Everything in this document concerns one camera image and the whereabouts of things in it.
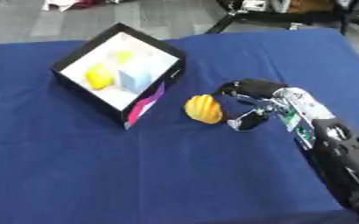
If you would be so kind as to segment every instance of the cardboard box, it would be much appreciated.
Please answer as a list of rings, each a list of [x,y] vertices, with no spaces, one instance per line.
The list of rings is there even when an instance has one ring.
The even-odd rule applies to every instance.
[[[185,57],[163,41],[116,24],[52,70],[62,86],[128,129],[182,74]]]

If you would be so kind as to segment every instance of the blue block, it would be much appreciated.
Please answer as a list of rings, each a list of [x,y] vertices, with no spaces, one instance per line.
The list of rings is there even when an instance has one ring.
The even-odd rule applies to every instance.
[[[119,75],[122,88],[137,95],[151,85],[151,76],[146,72],[120,70]]]

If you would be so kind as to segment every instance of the table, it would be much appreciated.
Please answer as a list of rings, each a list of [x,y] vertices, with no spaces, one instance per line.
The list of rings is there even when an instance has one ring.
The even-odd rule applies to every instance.
[[[82,42],[0,45],[1,224],[249,223],[341,212],[277,119],[238,133],[182,111],[224,81],[263,78],[306,89],[359,130],[359,55],[338,32],[169,42],[187,52],[186,73],[129,131],[53,79],[49,66]]]

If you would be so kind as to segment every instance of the black chair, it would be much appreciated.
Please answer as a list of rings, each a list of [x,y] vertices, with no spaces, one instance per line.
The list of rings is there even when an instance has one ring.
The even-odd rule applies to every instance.
[[[287,29],[292,25],[313,23],[341,22],[341,34],[346,34],[349,24],[359,25],[359,10],[355,10],[359,0],[351,0],[347,7],[341,5],[338,0],[333,0],[334,8],[331,11],[311,11],[304,13],[277,13],[243,11],[243,0],[217,0],[218,4],[227,12],[206,33],[220,33],[234,22],[246,23],[247,21],[259,21],[265,23],[287,23]]]

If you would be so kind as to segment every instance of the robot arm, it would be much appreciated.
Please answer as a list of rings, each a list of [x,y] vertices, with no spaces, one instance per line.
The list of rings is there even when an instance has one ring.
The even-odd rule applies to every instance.
[[[247,79],[223,84],[214,95],[231,95],[255,106],[228,120],[235,130],[250,130],[271,114],[277,115],[332,195],[343,207],[359,215],[357,132],[300,88]]]

